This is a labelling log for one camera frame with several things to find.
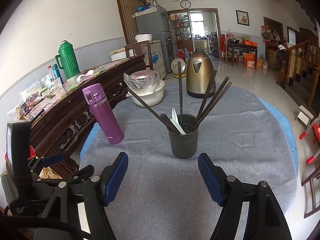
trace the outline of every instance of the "white bowl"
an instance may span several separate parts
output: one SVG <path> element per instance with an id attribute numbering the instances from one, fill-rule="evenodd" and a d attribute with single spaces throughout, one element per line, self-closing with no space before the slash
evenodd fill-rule
<path id="1" fill-rule="evenodd" d="M 141 41 L 152 41 L 152 34 L 138 34 L 136 36 L 136 41 L 141 42 Z"/>
<path id="2" fill-rule="evenodd" d="M 155 106 L 156 104 L 159 104 L 163 98 L 163 88 L 164 84 L 156 89 L 156 91 L 153 94 L 140 96 L 140 98 L 146 102 L 148 106 Z M 143 104 L 141 104 L 135 97 L 133 97 L 130 93 L 128 93 L 132 100 L 135 102 L 137 106 L 144 107 Z"/>

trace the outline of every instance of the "picture frame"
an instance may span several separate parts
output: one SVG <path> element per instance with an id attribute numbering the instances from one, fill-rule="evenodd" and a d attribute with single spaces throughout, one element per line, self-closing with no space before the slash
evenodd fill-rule
<path id="1" fill-rule="evenodd" d="M 250 26 L 248 12 L 236 10 L 238 24 Z"/>

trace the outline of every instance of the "gray refrigerator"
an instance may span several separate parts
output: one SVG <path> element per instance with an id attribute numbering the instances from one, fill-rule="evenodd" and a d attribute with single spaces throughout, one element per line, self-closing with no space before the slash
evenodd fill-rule
<path id="1" fill-rule="evenodd" d="M 153 40 L 160 40 L 166 73 L 171 71 L 171 62 L 177 57 L 178 46 L 167 10 L 161 6 L 147 9 L 144 14 L 135 17 L 139 33 L 152 34 Z"/>

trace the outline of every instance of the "striped curtain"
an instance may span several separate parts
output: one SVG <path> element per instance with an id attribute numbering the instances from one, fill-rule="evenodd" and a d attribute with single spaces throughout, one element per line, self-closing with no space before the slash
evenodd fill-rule
<path id="1" fill-rule="evenodd" d="M 138 26 L 132 15 L 137 12 L 139 6 L 146 6 L 146 0 L 117 0 L 117 3 L 126 43 L 136 43 Z"/>

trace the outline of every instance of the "black kettle base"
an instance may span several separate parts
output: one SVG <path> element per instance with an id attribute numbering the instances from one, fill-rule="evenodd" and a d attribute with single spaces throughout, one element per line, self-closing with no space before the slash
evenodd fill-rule
<path id="1" fill-rule="evenodd" d="M 203 94 L 198 94 L 198 93 L 193 93 L 187 90 L 187 93 L 189 96 L 193 97 L 193 98 L 204 98 L 204 93 Z M 215 91 L 212 91 L 211 93 L 209 93 L 209 98 L 213 97 L 213 95 L 215 94 Z"/>

